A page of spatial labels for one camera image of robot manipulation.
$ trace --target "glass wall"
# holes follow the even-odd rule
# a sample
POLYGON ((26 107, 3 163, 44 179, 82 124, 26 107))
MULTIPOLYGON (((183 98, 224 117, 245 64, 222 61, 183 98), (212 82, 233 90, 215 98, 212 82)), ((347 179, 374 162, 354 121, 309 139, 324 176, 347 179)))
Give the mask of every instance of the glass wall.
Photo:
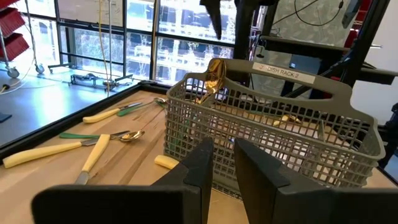
MULTIPOLYGON (((29 49, 14 59, 18 67, 30 66, 33 61, 33 47, 27 18, 24 17, 25 26, 18 28, 15 32, 24 36, 29 45, 29 49)), ((57 25, 55 21, 45 19, 31 18, 32 33, 35 39, 37 62, 44 65, 53 65, 60 63, 58 51, 57 25)))
MULTIPOLYGON (((204 72, 213 57, 231 58, 233 55, 236 16, 233 1, 221 2, 221 40, 216 38, 200 0, 161 0, 158 29, 154 33, 155 0, 120 1, 126 1, 126 27, 114 26, 115 32, 111 36, 112 75, 115 77, 133 75, 138 80, 153 79, 173 85, 188 72, 204 72), (151 59, 155 58, 156 64, 151 69, 151 59)), ((39 61, 44 65, 72 62, 76 68, 89 72, 109 73, 108 27, 102 27, 102 49, 97 24, 62 19, 57 25, 54 3, 53 0, 29 1, 39 61)), ((14 7, 26 16, 24 1, 17 2, 14 7)), ((21 27, 18 32, 31 46, 29 30, 21 27)), ((26 61, 28 57, 32 58, 31 54, 31 51, 26 52, 16 60, 26 61)))

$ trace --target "basket handle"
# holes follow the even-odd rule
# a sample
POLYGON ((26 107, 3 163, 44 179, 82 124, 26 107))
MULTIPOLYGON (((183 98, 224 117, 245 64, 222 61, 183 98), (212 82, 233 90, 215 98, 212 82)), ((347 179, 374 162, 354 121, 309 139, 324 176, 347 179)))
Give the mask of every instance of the basket handle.
POLYGON ((225 59, 226 69, 229 71, 248 72, 268 77, 279 78, 294 83, 299 83, 311 88, 322 90, 333 95, 332 100, 339 103, 347 103, 350 105, 350 99, 353 90, 347 84, 331 80, 329 78, 312 75, 309 73, 282 68, 274 65, 268 65, 257 62, 250 62, 240 59, 225 59))

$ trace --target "gray floor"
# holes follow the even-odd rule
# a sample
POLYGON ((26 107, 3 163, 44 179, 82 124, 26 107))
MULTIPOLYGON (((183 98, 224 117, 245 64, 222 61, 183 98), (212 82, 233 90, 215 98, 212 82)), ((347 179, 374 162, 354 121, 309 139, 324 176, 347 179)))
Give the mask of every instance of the gray floor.
MULTIPOLYGON (((12 115, 0 123, 0 146, 106 98, 103 89, 69 86, 67 82, 73 73, 87 74, 85 71, 63 69, 63 72, 38 77, 33 68, 21 82, 23 86, 20 89, 0 95, 0 112, 12 115)), ((0 86, 16 81, 0 70, 0 86)), ((121 86, 115 92, 125 88, 127 86, 121 86)))

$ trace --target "utensil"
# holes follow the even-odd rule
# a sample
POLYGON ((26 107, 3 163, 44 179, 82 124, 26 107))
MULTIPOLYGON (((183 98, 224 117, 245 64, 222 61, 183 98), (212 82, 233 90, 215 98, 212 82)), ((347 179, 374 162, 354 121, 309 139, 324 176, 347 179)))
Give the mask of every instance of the utensil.
POLYGON ((211 61, 209 69, 206 73, 206 94, 198 100, 199 104, 202 104, 211 95, 217 93, 223 86, 224 79, 226 76, 226 64, 224 60, 216 59, 211 61))
POLYGON ((168 169, 173 169, 175 166, 177 166, 179 161, 176 161, 175 159, 169 157, 169 156, 163 156, 163 155, 158 155, 155 158, 155 164, 166 167, 168 169))
MULTIPOLYGON (((126 135, 126 132, 121 132, 118 137, 122 137, 126 135)), ((97 143, 99 139, 90 139, 82 142, 74 142, 68 144, 60 144, 56 146, 47 146, 47 147, 40 147, 37 149, 30 149, 23 152, 15 153, 7 158, 2 160, 5 168, 10 168, 16 166, 18 164, 32 161, 34 159, 39 159, 45 156, 54 155, 60 152, 65 152, 71 149, 76 149, 82 146, 92 146, 97 143)))
POLYGON ((126 110, 122 110, 122 111, 118 112, 118 116, 124 116, 124 115, 132 112, 135 109, 142 108, 143 106, 150 105, 151 103, 157 103, 159 106, 161 106, 163 108, 167 107, 167 100, 165 100, 163 98, 160 98, 160 97, 157 97, 157 98, 154 98, 154 100, 149 102, 149 103, 146 103, 146 104, 143 104, 143 105, 139 105, 139 106, 135 106, 133 108, 129 108, 129 109, 126 109, 126 110))
POLYGON ((133 103, 133 104, 130 104, 130 105, 127 105, 127 106, 122 106, 120 108, 115 108, 113 110, 106 111, 104 113, 96 114, 94 116, 84 117, 83 118, 83 122, 87 123, 87 124, 95 123, 95 122, 101 121, 101 120, 103 120, 103 119, 105 119, 107 117, 110 117, 110 116, 112 116, 112 115, 114 115, 114 114, 116 114, 116 113, 118 113, 120 111, 128 110, 128 109, 134 108, 135 106, 138 106, 138 105, 141 105, 141 104, 142 103, 133 103))
POLYGON ((129 142, 129 141, 135 140, 135 139, 143 136, 144 134, 145 134, 145 131, 143 131, 143 130, 134 131, 131 133, 127 133, 123 136, 118 136, 118 139, 122 142, 129 142))
POLYGON ((90 178, 89 171, 93 168, 94 164, 101 157, 102 153, 104 153, 106 146, 108 146, 109 140, 111 136, 108 134, 102 134, 98 142, 95 144, 94 149, 91 151, 88 156, 85 165, 81 169, 81 173, 77 178, 75 184, 86 184, 88 179, 90 178))
MULTIPOLYGON (((119 135, 127 134, 130 133, 130 131, 122 131, 119 133, 114 133, 111 134, 111 139, 118 138, 119 135)), ((93 139, 93 138, 99 138, 99 134, 73 134, 73 133, 61 133, 59 135, 59 138, 64 138, 64 139, 93 139)))

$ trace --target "gold spoon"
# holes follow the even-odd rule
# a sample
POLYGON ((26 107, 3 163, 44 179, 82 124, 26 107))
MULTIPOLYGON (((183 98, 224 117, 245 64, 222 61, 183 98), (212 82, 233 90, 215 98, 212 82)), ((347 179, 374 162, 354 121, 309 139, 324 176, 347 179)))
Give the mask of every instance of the gold spoon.
POLYGON ((223 86, 226 76, 226 64, 222 59, 212 61, 206 74, 205 86, 206 94, 198 100, 202 104, 211 95, 217 93, 223 86))

